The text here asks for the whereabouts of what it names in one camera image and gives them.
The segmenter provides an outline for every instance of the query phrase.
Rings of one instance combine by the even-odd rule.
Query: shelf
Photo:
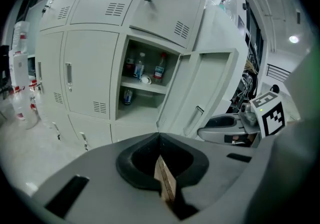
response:
[[[130,105],[119,101],[117,121],[155,124],[157,118],[158,110],[152,97],[138,96]]]
[[[158,84],[150,84],[150,85],[144,84],[133,77],[131,78],[131,77],[122,76],[121,86],[126,86],[126,87],[130,87],[130,88],[154,92],[154,93],[158,93],[158,94],[166,94],[167,93],[166,86],[162,86],[162,85],[158,85]]]

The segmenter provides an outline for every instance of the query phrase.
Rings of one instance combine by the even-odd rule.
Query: air vent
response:
[[[66,18],[68,12],[69,12],[70,6],[65,6],[61,8],[60,13],[58,15],[58,19]]]
[[[93,110],[95,112],[107,113],[107,106],[105,103],[102,102],[93,102]]]
[[[188,34],[189,34],[189,27],[185,26],[183,23],[178,21],[176,23],[174,32],[175,32],[175,34],[178,34],[182,38],[186,39],[188,37]]]
[[[106,15],[121,16],[124,8],[125,8],[125,4],[110,3],[105,14]]]
[[[63,103],[61,94],[54,93],[54,99],[57,103]]]

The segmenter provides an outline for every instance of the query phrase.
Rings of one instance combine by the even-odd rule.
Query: ceiling light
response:
[[[289,40],[292,42],[292,43],[298,43],[299,42],[299,38],[297,36],[291,36],[289,38]]]

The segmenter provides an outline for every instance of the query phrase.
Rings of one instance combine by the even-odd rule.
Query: cup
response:
[[[148,75],[143,74],[141,76],[140,82],[142,82],[144,84],[151,84],[151,79]]]

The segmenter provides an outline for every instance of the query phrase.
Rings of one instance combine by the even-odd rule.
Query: ceiling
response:
[[[267,0],[269,9],[262,10],[265,18],[273,21],[276,49],[305,56],[313,43],[315,26],[310,22],[299,0]],[[300,12],[300,24],[297,21]],[[289,37],[295,35],[299,42],[293,44]]]

